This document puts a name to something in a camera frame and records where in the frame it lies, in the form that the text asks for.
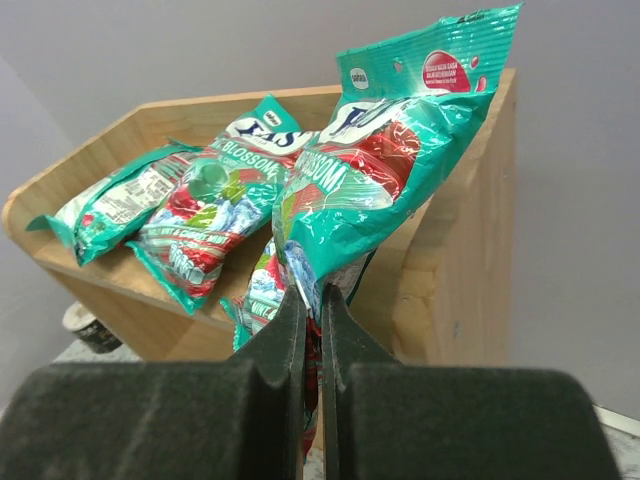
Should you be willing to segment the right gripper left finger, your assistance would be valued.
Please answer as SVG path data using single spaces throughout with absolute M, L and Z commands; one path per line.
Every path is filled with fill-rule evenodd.
M 298 479 L 306 311 L 221 362 L 55 363 L 1 422 L 5 479 Z

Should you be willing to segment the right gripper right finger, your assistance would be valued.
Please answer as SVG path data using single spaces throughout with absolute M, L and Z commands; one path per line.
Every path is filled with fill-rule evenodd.
M 567 373 L 401 363 L 322 301 L 329 479 L 616 479 L 583 386 Z

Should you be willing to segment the teal mint candy bag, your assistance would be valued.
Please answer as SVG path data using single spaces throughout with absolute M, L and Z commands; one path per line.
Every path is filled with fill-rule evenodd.
M 275 200 L 272 238 L 246 292 L 224 298 L 246 345 L 288 288 L 306 314 L 303 440 L 317 431 L 321 296 L 351 299 L 379 245 L 444 183 L 485 121 L 511 49 L 519 5 L 444 17 L 340 52 L 342 94 Z
M 196 155 L 128 242 L 186 313 L 204 305 L 226 256 L 270 222 L 276 198 L 314 136 L 266 95 Z

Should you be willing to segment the teal candy bag white back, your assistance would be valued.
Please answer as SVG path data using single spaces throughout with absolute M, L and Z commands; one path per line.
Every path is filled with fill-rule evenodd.
M 28 232 L 50 230 L 82 267 L 134 235 L 190 168 L 202 148 L 172 141 L 89 186 Z

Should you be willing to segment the teal mint candy bag front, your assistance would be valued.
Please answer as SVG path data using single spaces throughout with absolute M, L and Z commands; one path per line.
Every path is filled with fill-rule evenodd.
M 306 314 L 303 440 L 317 431 L 321 296 L 351 299 L 379 245 L 444 183 L 485 121 L 511 49 L 519 5 L 444 17 L 340 52 L 342 94 L 275 200 L 272 238 L 246 292 L 224 298 L 246 345 L 288 288 Z

